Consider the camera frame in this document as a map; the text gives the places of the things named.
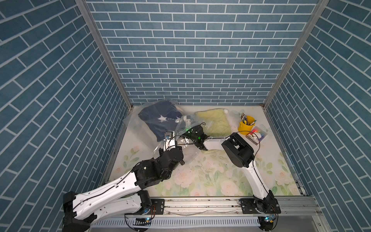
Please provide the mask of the clear plastic vacuum bag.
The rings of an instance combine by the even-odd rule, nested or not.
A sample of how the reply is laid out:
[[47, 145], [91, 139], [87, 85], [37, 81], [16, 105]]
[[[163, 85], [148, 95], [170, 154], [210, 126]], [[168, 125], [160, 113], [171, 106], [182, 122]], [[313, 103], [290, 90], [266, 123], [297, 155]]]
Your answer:
[[208, 123], [184, 110], [172, 100], [159, 100], [137, 106], [124, 119], [125, 135], [119, 150], [124, 166], [130, 167], [142, 160], [157, 158], [159, 149], [174, 145], [165, 141], [165, 134], [172, 132], [175, 141], [183, 149], [184, 161], [193, 161], [201, 150], [196, 142], [201, 137], [189, 138], [192, 127], [205, 129]]

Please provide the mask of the light green fluffy blanket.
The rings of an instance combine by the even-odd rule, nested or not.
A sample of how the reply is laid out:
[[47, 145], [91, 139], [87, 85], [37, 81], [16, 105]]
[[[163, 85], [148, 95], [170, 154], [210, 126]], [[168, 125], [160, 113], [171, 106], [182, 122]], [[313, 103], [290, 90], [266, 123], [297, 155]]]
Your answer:
[[212, 109], [196, 112], [195, 115], [206, 123], [204, 131], [211, 137], [226, 137], [231, 134], [231, 126], [227, 119], [227, 109]]

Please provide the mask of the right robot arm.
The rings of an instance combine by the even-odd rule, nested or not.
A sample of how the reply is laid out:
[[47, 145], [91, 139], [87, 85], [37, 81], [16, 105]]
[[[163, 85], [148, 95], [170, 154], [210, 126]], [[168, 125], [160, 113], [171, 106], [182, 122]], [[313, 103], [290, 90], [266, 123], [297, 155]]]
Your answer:
[[234, 132], [227, 137], [210, 137], [201, 125], [186, 130], [182, 138], [191, 140], [200, 150], [224, 150], [232, 164], [244, 173], [253, 192], [255, 209], [259, 213], [280, 213], [280, 206], [273, 192], [264, 183], [256, 166], [256, 153], [253, 148]]

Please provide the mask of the navy blue star blanket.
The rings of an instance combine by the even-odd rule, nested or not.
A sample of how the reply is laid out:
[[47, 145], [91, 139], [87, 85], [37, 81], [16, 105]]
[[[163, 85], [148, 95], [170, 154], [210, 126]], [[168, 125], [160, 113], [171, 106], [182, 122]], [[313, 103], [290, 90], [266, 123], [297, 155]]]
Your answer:
[[149, 127], [158, 142], [165, 138], [165, 132], [175, 131], [182, 112], [169, 100], [161, 100], [144, 107], [138, 114], [139, 118]]

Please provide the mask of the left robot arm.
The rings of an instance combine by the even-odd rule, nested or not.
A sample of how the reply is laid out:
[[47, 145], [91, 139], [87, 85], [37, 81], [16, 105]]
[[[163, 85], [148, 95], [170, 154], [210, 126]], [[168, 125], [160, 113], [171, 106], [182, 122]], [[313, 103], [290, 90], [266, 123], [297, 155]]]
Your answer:
[[171, 177], [184, 156], [181, 146], [163, 150], [156, 159], [137, 163], [122, 177], [85, 193], [63, 195], [64, 232], [85, 232], [91, 224], [118, 214], [145, 213], [152, 206], [146, 188]]

